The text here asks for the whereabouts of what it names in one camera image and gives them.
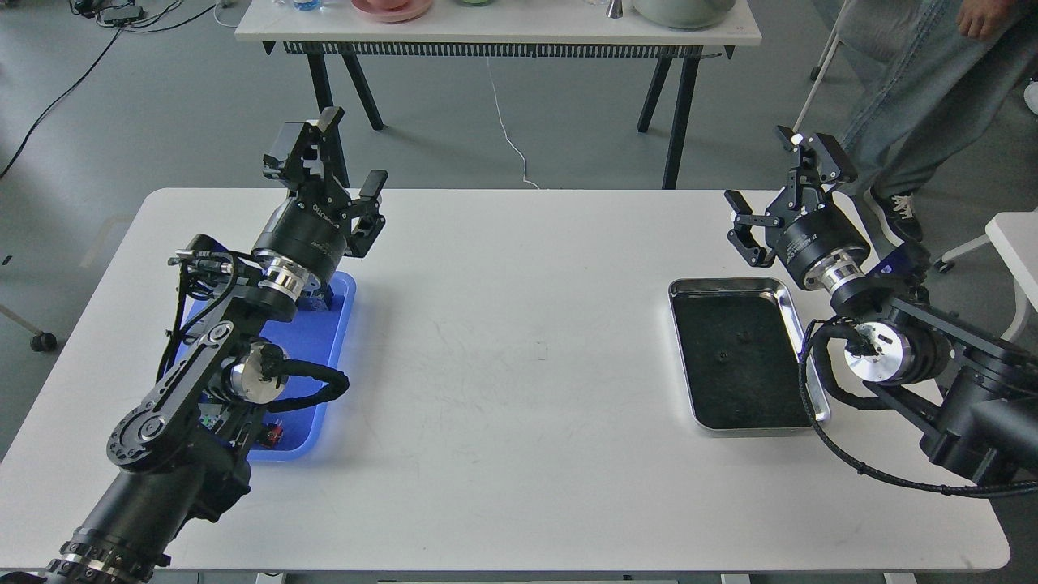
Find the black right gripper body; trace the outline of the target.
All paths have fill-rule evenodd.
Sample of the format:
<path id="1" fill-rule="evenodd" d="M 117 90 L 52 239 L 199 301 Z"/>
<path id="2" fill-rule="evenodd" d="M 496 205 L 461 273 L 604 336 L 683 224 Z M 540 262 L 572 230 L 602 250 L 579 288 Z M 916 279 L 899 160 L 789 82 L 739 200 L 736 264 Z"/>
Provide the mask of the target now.
<path id="1" fill-rule="evenodd" d="M 767 213 L 781 225 L 766 229 L 766 244 L 802 290 L 820 287 L 811 274 L 819 261 L 845 252 L 861 265 L 870 255 L 861 231 L 818 187 L 784 187 Z"/>

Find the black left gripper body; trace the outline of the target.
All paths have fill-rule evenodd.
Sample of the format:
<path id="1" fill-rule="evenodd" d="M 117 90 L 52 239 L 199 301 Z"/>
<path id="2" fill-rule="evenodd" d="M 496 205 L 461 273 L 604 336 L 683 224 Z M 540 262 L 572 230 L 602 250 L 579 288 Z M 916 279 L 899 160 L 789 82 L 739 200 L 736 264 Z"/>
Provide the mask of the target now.
<path id="1" fill-rule="evenodd" d="M 301 154 L 266 154 L 263 163 L 264 176 L 281 180 L 288 196 L 253 244 L 256 262 L 271 266 L 281 259 L 307 270 L 311 280 L 326 282 L 342 258 L 361 258 L 362 232 L 351 228 L 351 200 L 335 160 L 318 148 L 304 148 Z"/>

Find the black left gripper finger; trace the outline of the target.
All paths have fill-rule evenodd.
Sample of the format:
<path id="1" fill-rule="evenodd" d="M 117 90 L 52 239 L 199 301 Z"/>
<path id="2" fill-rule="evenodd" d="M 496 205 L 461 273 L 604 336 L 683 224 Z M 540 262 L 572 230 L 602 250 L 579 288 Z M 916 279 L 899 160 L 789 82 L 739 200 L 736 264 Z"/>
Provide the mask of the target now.
<path id="1" fill-rule="evenodd" d="M 386 221 L 380 206 L 381 191 L 387 178 L 386 170 L 371 170 L 361 185 L 358 199 L 349 204 L 347 218 L 356 221 L 356 225 L 347 237 L 347 256 L 364 258 L 384 228 Z"/>
<path id="2" fill-rule="evenodd" d="M 337 127 L 344 118 L 342 107 L 329 106 L 312 121 L 286 122 L 279 130 L 270 151 L 263 155 L 263 175 L 269 180 L 315 180 L 345 178 Z"/>

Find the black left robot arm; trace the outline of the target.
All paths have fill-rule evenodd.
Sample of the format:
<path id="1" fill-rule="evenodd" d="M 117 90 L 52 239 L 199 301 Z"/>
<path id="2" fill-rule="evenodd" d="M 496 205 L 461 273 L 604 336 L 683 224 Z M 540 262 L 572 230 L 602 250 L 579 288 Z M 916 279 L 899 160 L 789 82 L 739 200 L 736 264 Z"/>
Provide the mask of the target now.
<path id="1" fill-rule="evenodd" d="M 286 122 L 264 176 L 288 195 L 248 254 L 195 237 L 177 266 L 177 314 L 157 380 L 106 443 L 119 472 L 83 525 L 39 573 L 3 574 L 4 583 L 148 583 L 190 520 L 215 522 L 249 492 L 252 445 L 269 435 L 267 414 L 333 402 L 345 373 L 291 359 L 262 336 L 269 321 L 329 309 L 345 256 L 362 258 L 385 225 L 385 170 L 356 197 L 342 182 L 334 144 L 344 110 Z"/>

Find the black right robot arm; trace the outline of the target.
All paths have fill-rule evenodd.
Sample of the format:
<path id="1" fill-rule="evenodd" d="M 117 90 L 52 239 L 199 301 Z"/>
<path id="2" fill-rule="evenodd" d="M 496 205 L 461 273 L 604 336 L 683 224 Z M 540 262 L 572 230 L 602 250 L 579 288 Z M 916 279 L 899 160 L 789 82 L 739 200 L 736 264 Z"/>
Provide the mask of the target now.
<path id="1" fill-rule="evenodd" d="M 857 410 L 892 410 L 916 425 L 930 463 L 969 480 L 934 485 L 881 472 L 811 426 L 857 473 L 894 486 L 944 496 L 996 499 L 1034 495 L 1036 358 L 956 316 L 931 307 L 924 288 L 929 255 L 901 244 L 882 265 L 864 271 L 870 245 L 834 202 L 834 190 L 856 170 L 834 136 L 776 128 L 791 167 L 778 196 L 756 214 L 737 190 L 727 233 L 745 262 L 778 261 L 802 290 L 830 296 L 834 318 L 815 319 L 798 351 L 800 396 L 809 407 L 807 370 L 821 389 Z"/>

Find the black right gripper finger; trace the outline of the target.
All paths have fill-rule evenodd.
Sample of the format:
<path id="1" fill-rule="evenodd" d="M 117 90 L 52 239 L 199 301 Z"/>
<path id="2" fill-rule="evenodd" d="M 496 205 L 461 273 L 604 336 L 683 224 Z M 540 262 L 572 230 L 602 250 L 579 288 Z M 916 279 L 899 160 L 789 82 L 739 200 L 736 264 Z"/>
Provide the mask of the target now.
<path id="1" fill-rule="evenodd" d="M 782 230 L 783 219 L 778 216 L 757 215 L 738 190 L 723 190 L 723 199 L 734 212 L 727 240 L 734 245 L 745 262 L 755 268 L 769 268 L 774 265 L 775 252 L 772 247 L 763 247 L 752 234 L 752 228 Z"/>
<path id="2" fill-rule="evenodd" d="M 826 200 L 825 185 L 853 183 L 859 170 L 834 136 L 814 133 L 804 136 L 789 127 L 776 126 L 783 149 L 792 155 L 786 185 L 778 192 L 780 200 Z"/>

